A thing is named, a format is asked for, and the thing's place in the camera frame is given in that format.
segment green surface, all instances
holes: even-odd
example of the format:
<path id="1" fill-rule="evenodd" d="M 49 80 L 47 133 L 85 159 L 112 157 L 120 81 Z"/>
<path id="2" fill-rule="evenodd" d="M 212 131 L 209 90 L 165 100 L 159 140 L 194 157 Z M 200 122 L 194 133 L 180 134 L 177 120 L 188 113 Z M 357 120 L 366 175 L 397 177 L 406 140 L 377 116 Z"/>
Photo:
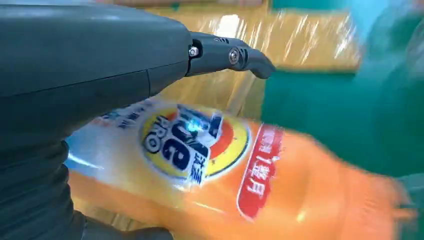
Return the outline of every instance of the green surface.
<path id="1" fill-rule="evenodd" d="M 383 11 L 382 3 L 275 1 L 274 7 L 354 6 L 356 19 L 363 14 L 359 35 L 367 55 L 356 75 L 277 72 L 266 82 L 262 120 L 311 134 L 339 157 L 372 172 L 424 172 L 424 79 L 411 76 L 404 63 L 422 16 L 402 18 L 396 9 Z"/>

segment yellow circular logo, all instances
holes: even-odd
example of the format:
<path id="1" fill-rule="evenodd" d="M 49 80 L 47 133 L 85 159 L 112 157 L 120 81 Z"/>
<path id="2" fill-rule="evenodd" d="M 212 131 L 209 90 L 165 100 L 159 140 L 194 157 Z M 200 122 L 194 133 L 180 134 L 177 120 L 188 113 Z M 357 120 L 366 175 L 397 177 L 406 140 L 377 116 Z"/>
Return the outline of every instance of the yellow circular logo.
<path id="1" fill-rule="evenodd" d="M 249 129 L 220 112 L 180 104 L 152 112 L 140 129 L 142 152 L 156 170 L 175 180 L 201 185 L 225 174 L 250 144 Z"/>

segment metal bolt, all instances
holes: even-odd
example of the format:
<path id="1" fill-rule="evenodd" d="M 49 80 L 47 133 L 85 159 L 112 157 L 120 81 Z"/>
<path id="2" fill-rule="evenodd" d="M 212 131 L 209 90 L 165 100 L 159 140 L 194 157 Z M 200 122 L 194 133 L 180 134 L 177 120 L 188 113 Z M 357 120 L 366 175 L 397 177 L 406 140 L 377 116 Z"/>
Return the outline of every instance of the metal bolt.
<path id="1" fill-rule="evenodd" d="M 228 53 L 229 63 L 234 65 L 239 61 L 239 58 L 240 58 L 239 51 L 237 51 L 237 49 L 235 48 L 232 48 Z"/>
<path id="2" fill-rule="evenodd" d="M 196 57 L 197 55 L 199 55 L 199 49 L 195 46 L 190 47 L 190 49 L 188 50 L 188 55 L 190 57 Z"/>

